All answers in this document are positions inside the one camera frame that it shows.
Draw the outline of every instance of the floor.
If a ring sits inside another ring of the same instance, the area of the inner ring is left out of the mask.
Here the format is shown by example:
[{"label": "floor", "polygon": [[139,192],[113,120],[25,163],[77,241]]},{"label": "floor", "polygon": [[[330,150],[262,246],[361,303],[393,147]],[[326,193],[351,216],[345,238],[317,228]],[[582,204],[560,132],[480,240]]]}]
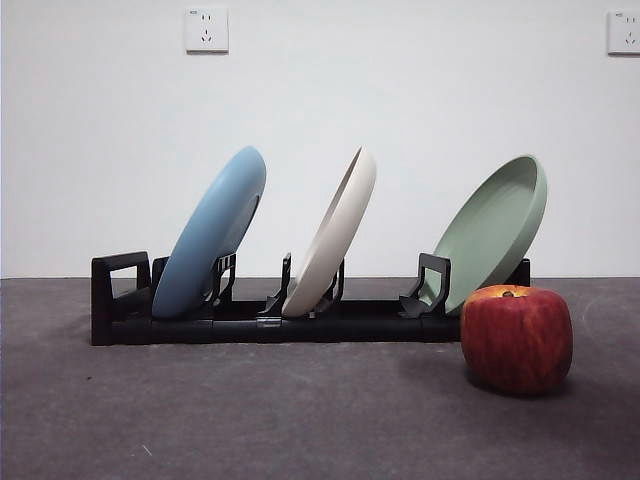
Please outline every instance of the floor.
[{"label": "floor", "polygon": [[2,478],[640,478],[640,279],[534,284],[567,300],[574,357],[524,399],[458,343],[91,347],[88,280],[3,281]]}]

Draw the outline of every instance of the white plate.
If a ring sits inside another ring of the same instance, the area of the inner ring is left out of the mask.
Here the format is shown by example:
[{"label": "white plate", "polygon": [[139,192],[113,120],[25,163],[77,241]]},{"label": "white plate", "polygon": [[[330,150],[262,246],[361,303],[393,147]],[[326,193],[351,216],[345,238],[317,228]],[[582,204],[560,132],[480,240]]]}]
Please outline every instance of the white plate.
[{"label": "white plate", "polygon": [[375,161],[361,147],[331,200],[302,268],[289,285],[283,316],[305,315],[329,288],[358,230],[375,183]]}]

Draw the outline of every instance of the dish rack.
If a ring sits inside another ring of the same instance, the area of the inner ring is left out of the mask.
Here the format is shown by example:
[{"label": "dish rack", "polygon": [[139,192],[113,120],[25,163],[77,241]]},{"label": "dish rack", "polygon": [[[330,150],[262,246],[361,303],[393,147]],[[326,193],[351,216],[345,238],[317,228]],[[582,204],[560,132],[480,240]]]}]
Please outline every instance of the dish rack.
[{"label": "dish rack", "polygon": [[[304,317],[282,316],[291,281],[291,254],[282,260],[280,289],[264,300],[234,300],[236,254],[218,258],[211,294],[198,309],[172,320],[151,316],[153,296],[169,257],[153,261],[147,252],[94,258],[91,262],[91,344],[281,343],[281,342],[454,342],[460,319],[445,315],[451,261],[421,253],[418,276],[397,300],[345,300],[344,260],[316,307]],[[111,273],[136,267],[135,290],[113,295]],[[440,292],[431,305],[418,299],[426,270],[440,274]],[[229,272],[222,288],[223,275]],[[523,259],[509,284],[529,286],[530,262]]]}]

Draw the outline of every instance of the red apple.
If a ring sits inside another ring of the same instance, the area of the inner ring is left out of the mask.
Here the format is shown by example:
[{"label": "red apple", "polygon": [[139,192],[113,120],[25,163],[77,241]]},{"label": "red apple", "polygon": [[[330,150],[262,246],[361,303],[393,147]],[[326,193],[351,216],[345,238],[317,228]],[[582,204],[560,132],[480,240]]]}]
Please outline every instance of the red apple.
[{"label": "red apple", "polygon": [[560,295],[516,285],[481,288],[462,309],[464,358],[499,390],[540,394],[567,376],[573,352],[571,317]]}]

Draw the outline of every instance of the sage green plate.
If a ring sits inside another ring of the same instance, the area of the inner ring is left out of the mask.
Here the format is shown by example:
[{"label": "sage green plate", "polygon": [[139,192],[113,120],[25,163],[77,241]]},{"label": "sage green plate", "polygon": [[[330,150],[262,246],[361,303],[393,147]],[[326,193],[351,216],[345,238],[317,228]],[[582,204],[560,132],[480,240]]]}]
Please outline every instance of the sage green plate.
[{"label": "sage green plate", "polygon": [[[478,288],[504,283],[524,258],[547,203],[547,180],[533,157],[516,158],[489,177],[464,204],[434,254],[451,260],[447,315],[459,315]],[[431,304],[440,275],[427,271],[420,300]]]}]

